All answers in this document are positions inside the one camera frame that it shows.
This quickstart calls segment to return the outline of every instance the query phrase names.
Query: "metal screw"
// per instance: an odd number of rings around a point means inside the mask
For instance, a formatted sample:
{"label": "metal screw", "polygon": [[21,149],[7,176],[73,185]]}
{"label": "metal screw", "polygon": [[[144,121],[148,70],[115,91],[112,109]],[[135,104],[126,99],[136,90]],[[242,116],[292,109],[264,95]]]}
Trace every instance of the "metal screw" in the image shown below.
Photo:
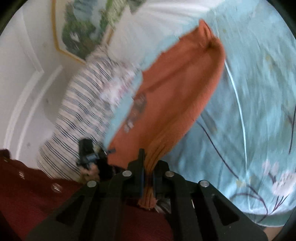
{"label": "metal screw", "polygon": [[59,184],[57,183],[53,183],[52,184],[52,190],[56,193],[60,193],[62,192],[62,186],[60,186]]}
{"label": "metal screw", "polygon": [[208,187],[210,183],[207,180],[202,180],[200,181],[200,185],[204,188]]}
{"label": "metal screw", "polygon": [[122,173],[122,175],[124,176],[124,177],[130,177],[131,176],[131,171],[129,171],[129,170],[127,170],[127,171],[124,171],[123,173]]}
{"label": "metal screw", "polygon": [[19,171],[19,175],[22,179],[25,179],[25,174],[22,171]]}
{"label": "metal screw", "polygon": [[95,187],[96,186],[96,181],[89,181],[89,182],[87,182],[87,186],[89,187],[89,188],[93,188],[93,187]]}
{"label": "metal screw", "polygon": [[165,176],[166,177],[173,177],[175,174],[172,171],[166,171]]}

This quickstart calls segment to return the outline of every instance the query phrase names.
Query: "white fabric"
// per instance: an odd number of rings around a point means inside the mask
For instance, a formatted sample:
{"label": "white fabric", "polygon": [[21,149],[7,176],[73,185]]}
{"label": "white fabric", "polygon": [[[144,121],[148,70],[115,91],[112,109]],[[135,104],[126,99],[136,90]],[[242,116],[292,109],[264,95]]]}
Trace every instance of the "white fabric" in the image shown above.
{"label": "white fabric", "polygon": [[108,55],[117,61],[141,64],[168,36],[180,36],[182,26],[193,18],[216,7],[224,0],[147,0],[131,14],[129,6],[123,11],[111,39]]}
{"label": "white fabric", "polygon": [[70,81],[54,133],[39,150],[38,167],[51,178],[79,181],[79,140],[90,138],[102,146],[120,100],[134,94],[137,72],[134,65],[114,62],[98,47]]}

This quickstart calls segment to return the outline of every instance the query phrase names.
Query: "white flower pattern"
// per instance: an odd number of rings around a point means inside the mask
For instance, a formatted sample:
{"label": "white flower pattern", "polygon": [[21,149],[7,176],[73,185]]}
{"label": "white flower pattern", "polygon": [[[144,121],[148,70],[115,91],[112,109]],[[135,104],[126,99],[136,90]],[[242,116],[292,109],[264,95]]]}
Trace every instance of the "white flower pattern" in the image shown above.
{"label": "white flower pattern", "polygon": [[288,196],[294,191],[296,184],[296,174],[286,171],[281,175],[279,181],[272,185],[272,193],[276,196]]}
{"label": "white flower pattern", "polygon": [[276,176],[279,171],[279,163],[275,162],[273,166],[271,166],[270,161],[267,159],[265,162],[262,163],[263,168],[263,176],[272,175]]}

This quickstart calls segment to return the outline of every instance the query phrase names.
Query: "white wall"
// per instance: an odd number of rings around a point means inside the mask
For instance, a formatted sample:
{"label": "white wall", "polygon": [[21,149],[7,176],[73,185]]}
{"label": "white wall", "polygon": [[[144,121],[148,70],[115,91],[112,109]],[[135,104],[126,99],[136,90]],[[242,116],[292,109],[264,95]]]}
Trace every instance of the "white wall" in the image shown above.
{"label": "white wall", "polygon": [[54,46],[52,0],[29,0],[0,36],[0,148],[36,167],[70,77],[81,66]]}

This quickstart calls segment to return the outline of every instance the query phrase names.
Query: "wall molding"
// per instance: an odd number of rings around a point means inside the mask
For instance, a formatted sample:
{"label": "wall molding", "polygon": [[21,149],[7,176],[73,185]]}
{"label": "wall molding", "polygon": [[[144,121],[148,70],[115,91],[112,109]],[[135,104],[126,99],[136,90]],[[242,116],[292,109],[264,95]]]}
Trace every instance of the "wall molding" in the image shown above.
{"label": "wall molding", "polygon": [[32,77],[26,83],[21,95],[19,96],[17,103],[12,111],[10,116],[8,126],[5,133],[3,148],[10,149],[11,140],[14,134],[15,126],[20,117],[20,114],[31,95],[33,89],[36,87],[37,83],[42,79],[44,75],[44,70],[38,60],[38,57],[35,54],[33,46],[31,45],[31,41],[27,32],[27,28],[24,21],[23,10],[19,9],[14,16],[15,28],[17,33],[17,38],[22,46],[22,49],[26,56],[31,60],[33,66],[36,71],[33,73]]}
{"label": "wall molding", "polygon": [[21,153],[21,150],[22,150],[24,139],[26,137],[27,130],[29,128],[29,125],[31,123],[31,120],[32,120],[32,118],[34,116],[34,113],[35,113],[37,107],[41,103],[41,101],[42,101],[45,93],[48,91],[49,87],[53,84],[53,82],[56,80],[56,78],[62,73],[63,69],[64,69],[63,66],[62,65],[59,65],[52,72],[52,74],[49,76],[49,78],[47,79],[47,81],[45,82],[45,84],[43,85],[43,87],[41,88],[40,92],[38,93],[36,99],[34,100],[32,106],[30,108],[29,114],[28,114],[28,116],[26,118],[25,124],[24,124],[24,126],[22,128],[22,131],[21,131],[19,140],[18,140],[17,151],[16,151],[16,155],[15,155],[15,158],[17,160],[20,159],[20,153]]}

